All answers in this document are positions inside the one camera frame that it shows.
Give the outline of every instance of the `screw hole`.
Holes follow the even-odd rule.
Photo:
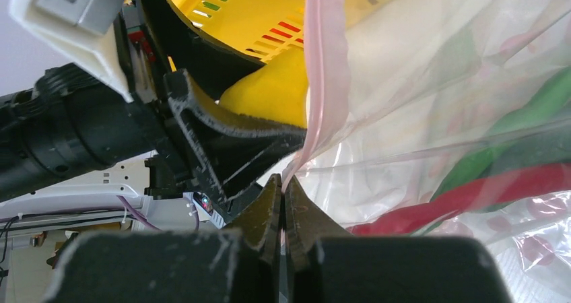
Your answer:
[[[60,173],[65,173],[65,172],[67,172],[68,169],[69,169],[69,167],[67,167],[66,165],[59,165],[55,168],[56,172],[60,172]]]

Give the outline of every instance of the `plastic bag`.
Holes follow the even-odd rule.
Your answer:
[[[339,0],[307,0],[308,141],[285,173],[355,233],[474,236],[571,297],[568,215],[522,207],[570,211],[571,0],[343,4],[339,35]],[[512,229],[480,231],[496,216]]]

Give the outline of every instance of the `crinkled plastic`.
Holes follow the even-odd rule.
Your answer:
[[[308,138],[287,176],[357,234],[468,229],[571,297],[571,0],[340,1],[306,2]],[[481,229],[493,217],[512,229]]]

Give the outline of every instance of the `gray wall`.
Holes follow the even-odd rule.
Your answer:
[[[45,69],[68,63],[10,18],[8,2],[0,0],[0,96],[31,88]]]

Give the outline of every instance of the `black cylinder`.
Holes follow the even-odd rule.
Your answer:
[[[153,148],[123,98],[102,83],[51,95],[44,102],[48,106],[35,106],[29,116],[15,113],[14,100],[21,95],[35,100],[35,93],[0,98],[0,201],[109,168]]]

